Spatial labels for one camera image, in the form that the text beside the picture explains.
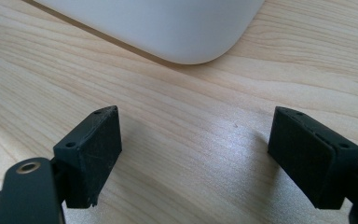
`wooden table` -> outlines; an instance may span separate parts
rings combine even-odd
[[[0,0],[0,188],[90,112],[119,108],[123,152],[67,223],[348,223],[267,153],[276,105],[358,144],[358,1],[268,0],[200,65],[164,62],[30,1]]]

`light wood tabletop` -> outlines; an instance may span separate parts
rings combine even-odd
[[[117,105],[123,151],[96,207],[67,223],[348,223],[269,154],[274,108],[358,145],[358,1],[268,0],[205,64],[164,62],[32,1],[0,0],[0,188],[18,161]]]

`white object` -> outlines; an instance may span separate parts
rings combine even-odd
[[[35,0],[174,63],[205,63],[229,50],[264,0]]]

